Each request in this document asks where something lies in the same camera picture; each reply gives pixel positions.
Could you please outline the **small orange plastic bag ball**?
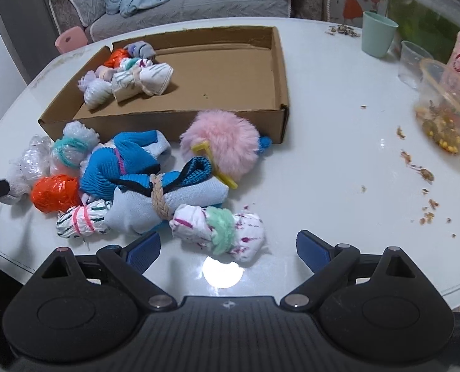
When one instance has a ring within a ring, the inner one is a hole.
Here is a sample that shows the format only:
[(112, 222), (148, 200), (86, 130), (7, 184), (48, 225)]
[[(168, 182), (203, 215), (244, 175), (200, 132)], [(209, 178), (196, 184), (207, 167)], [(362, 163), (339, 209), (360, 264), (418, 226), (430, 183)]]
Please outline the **small orange plastic bag ball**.
[(131, 55), (128, 50), (123, 48), (115, 49), (111, 52), (109, 58), (103, 63), (108, 68), (119, 68), (123, 59), (129, 59)]

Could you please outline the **blue ribbed sock bundle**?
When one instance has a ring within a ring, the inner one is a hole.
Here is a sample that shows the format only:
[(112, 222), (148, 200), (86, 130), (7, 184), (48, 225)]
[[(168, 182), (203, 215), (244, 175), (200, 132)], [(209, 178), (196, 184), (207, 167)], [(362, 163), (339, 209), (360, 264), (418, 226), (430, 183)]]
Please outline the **blue ribbed sock bundle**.
[(112, 201), (123, 176), (157, 174), (170, 155), (171, 145), (158, 130), (121, 132), (112, 146), (100, 146), (85, 160), (79, 189), (93, 199)]

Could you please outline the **white cloth purple fuzzy band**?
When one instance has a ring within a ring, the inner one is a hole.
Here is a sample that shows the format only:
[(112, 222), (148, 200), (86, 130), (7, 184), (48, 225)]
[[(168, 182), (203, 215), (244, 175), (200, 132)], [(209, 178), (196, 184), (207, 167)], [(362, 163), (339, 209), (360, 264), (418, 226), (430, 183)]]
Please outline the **white cloth purple fuzzy band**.
[(89, 111), (94, 111), (108, 103), (113, 96), (112, 85), (88, 71), (78, 80), (78, 89), (83, 93), (83, 101)]

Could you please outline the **pink towel roll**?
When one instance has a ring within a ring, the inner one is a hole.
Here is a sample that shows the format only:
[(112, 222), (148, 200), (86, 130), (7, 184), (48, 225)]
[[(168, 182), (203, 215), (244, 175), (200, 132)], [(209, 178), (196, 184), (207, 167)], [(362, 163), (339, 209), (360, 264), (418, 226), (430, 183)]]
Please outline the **pink towel roll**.
[(95, 70), (95, 75), (106, 82), (112, 82), (114, 74), (117, 72), (116, 68), (108, 67), (106, 65), (100, 65)]

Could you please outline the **white striped cloth beige tie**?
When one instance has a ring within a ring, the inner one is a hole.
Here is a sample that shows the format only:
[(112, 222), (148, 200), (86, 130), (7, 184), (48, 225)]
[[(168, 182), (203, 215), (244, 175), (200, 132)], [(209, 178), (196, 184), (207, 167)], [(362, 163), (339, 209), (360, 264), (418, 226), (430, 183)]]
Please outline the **white striped cloth beige tie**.
[(127, 71), (113, 75), (111, 89), (114, 99), (120, 103), (144, 93), (148, 97), (161, 96), (167, 90), (173, 75), (173, 68), (167, 63), (145, 66), (134, 65)]

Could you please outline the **grey sofa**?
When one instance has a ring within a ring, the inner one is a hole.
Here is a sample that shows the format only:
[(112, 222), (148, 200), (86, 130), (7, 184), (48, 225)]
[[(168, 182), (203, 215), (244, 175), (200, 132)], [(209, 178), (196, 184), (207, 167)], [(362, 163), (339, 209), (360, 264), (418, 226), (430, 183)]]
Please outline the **grey sofa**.
[(90, 43), (154, 26), (230, 17), (289, 18), (291, 0), (170, 0), (128, 18), (109, 15), (105, 0), (49, 0), (59, 33), (78, 26)]

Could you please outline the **large orange plastic bag roll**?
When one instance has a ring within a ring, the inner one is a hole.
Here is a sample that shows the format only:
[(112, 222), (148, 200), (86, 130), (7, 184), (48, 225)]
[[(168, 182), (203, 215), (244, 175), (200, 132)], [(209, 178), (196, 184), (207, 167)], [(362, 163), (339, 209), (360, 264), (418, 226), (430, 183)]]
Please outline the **large orange plastic bag roll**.
[(30, 200), (44, 213), (67, 212), (80, 206), (78, 178), (69, 175), (51, 175), (39, 179), (30, 193)]

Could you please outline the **grey sock with blue bow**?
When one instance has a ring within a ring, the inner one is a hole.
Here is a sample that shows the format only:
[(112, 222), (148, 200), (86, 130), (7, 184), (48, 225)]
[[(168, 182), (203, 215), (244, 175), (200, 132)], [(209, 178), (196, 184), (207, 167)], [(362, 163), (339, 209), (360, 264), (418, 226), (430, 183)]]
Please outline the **grey sock with blue bow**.
[(156, 58), (156, 52), (152, 45), (143, 40), (130, 43), (126, 45), (124, 49), (128, 51), (128, 54), (132, 58), (140, 58), (145, 60), (153, 60)]

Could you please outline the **pink fluffy pom-pom toy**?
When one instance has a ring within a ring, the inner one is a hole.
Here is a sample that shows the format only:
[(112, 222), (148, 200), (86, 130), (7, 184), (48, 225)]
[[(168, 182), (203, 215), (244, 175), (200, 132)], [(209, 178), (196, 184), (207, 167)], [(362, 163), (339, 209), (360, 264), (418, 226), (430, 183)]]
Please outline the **pink fluffy pom-pom toy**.
[(213, 175), (231, 189), (256, 165), (272, 140), (242, 117), (223, 110), (197, 113), (180, 135), (179, 148), (184, 160), (204, 156)]

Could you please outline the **brown cardboard box tray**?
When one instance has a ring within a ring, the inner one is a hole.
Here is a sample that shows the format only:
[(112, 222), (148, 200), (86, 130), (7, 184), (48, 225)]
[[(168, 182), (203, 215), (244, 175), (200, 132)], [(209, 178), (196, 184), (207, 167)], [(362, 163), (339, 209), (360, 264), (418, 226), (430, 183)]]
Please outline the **brown cardboard box tray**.
[(78, 80), (109, 59), (104, 45), (54, 97), (38, 123), (56, 140), (65, 125), (79, 120), (107, 141), (123, 131), (157, 129), (176, 142), (198, 112), (221, 109), (246, 118), (276, 144), (289, 117), (284, 55), (275, 27), (229, 26), (143, 36), (160, 62), (174, 69), (160, 97), (137, 95), (88, 111)]

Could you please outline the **white fluffy sock bundle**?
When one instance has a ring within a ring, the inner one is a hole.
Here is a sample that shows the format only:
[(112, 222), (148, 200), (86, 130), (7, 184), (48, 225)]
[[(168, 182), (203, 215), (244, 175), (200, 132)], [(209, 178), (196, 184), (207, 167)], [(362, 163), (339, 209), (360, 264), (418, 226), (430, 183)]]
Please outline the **white fluffy sock bundle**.
[(9, 193), (0, 197), (1, 203), (13, 206), (30, 195), (30, 184), (24, 177), (19, 162), (9, 167), (5, 180), (9, 183)]

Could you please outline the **mint green cup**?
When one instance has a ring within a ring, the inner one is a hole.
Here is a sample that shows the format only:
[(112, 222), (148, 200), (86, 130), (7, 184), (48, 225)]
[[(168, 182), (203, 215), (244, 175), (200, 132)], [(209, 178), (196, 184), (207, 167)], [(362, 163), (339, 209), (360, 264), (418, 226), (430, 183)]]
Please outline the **mint green cup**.
[(362, 51), (375, 58), (386, 56), (399, 25), (377, 13), (363, 13)]

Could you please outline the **white cloth green fuzzy band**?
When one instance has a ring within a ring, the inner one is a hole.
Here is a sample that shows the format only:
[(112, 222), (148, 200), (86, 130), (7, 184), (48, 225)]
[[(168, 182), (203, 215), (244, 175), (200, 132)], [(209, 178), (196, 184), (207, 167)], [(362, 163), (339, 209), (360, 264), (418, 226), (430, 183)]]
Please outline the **white cloth green fuzzy band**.
[(239, 263), (252, 262), (266, 241), (263, 221), (256, 213), (233, 213), (215, 206), (180, 205), (169, 226), (174, 238), (214, 256), (229, 255)]

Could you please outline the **blue grey sock braided tie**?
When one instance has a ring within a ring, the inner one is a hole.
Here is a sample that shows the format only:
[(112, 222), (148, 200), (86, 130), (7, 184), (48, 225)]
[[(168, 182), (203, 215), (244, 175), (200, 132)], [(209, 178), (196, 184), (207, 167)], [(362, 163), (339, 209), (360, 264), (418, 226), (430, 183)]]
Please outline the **blue grey sock braided tie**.
[(171, 220), (179, 206), (220, 206), (228, 192), (213, 175), (211, 162), (196, 156), (180, 171), (122, 176), (105, 224), (118, 233), (141, 236)]

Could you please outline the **clear plastic bag bundle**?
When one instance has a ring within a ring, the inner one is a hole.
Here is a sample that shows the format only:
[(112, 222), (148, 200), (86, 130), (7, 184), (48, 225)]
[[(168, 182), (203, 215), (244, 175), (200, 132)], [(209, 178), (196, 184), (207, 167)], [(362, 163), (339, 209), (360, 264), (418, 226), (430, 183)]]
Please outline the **clear plastic bag bundle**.
[(21, 173), (30, 186), (50, 175), (52, 146), (53, 141), (48, 136), (35, 135), (30, 139), (20, 159)]

